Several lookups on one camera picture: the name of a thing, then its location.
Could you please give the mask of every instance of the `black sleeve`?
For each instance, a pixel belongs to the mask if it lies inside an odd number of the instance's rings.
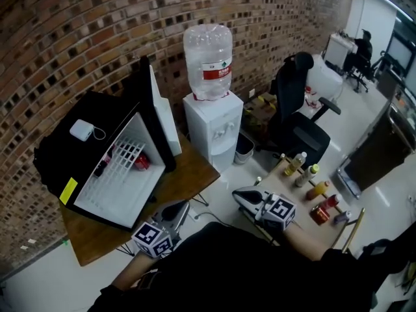
[[[101,290],[101,295],[96,299],[88,312],[117,311],[120,307],[118,302],[123,293],[119,288],[109,285]]]
[[[370,311],[373,289],[366,275],[365,265],[350,254],[340,250],[328,250],[321,259],[324,265],[326,280],[333,282],[332,293],[327,298],[334,297],[333,304],[340,304],[342,311]]]

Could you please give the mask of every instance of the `yellow bottle cap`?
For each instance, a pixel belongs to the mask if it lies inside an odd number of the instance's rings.
[[[314,164],[314,165],[312,166],[312,168],[311,168],[311,172],[312,172],[313,174],[317,174],[317,173],[318,173],[318,171],[319,171],[319,165],[318,165],[318,164]]]

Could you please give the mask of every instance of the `chair headrest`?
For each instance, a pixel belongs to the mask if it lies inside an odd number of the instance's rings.
[[[297,70],[310,70],[315,64],[313,57],[307,52],[299,52],[294,56],[294,63]]]

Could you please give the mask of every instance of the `gray can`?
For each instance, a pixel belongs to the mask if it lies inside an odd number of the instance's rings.
[[[351,218],[351,212],[350,211],[345,211],[342,214],[339,214],[339,215],[335,216],[333,218],[333,223],[338,224],[338,223],[341,223],[341,222],[347,222],[347,221],[350,220],[350,218]]]

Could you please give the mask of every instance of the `black cap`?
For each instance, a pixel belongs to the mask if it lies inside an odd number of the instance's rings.
[[[371,32],[370,31],[367,31],[367,30],[363,29],[363,32],[369,39],[371,39]]]

